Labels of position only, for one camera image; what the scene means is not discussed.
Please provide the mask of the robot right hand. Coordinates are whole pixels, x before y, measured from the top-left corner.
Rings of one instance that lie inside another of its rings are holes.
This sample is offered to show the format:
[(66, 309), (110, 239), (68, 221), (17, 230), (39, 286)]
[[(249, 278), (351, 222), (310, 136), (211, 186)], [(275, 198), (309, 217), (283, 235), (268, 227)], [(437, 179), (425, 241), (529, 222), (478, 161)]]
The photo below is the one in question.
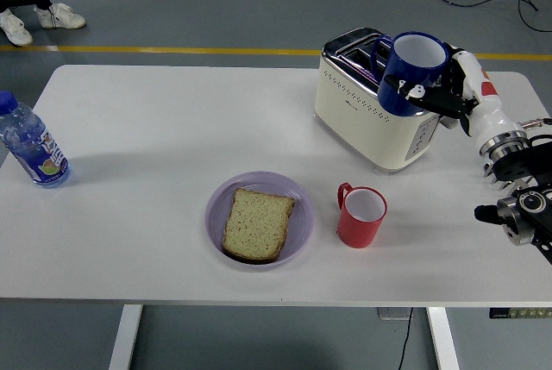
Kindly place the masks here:
[(475, 56), (447, 45), (449, 61), (441, 83), (432, 87), (415, 83), (397, 72), (383, 81), (407, 102), (437, 115), (454, 119), (472, 137), (480, 154), (528, 147), (527, 134), (502, 110), (493, 82)]

